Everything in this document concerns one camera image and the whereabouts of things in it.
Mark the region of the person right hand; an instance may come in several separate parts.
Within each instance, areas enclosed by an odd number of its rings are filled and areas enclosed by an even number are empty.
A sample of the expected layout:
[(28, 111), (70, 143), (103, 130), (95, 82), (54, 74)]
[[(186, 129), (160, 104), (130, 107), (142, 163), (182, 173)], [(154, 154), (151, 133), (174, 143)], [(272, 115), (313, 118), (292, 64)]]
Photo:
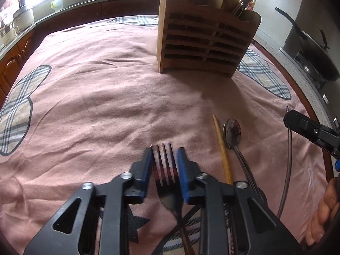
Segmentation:
[(333, 221), (339, 209), (337, 181), (338, 177), (330, 180), (323, 197), (319, 201), (317, 210), (307, 225), (305, 241), (308, 246), (312, 246), (321, 240), (325, 234), (326, 223)]

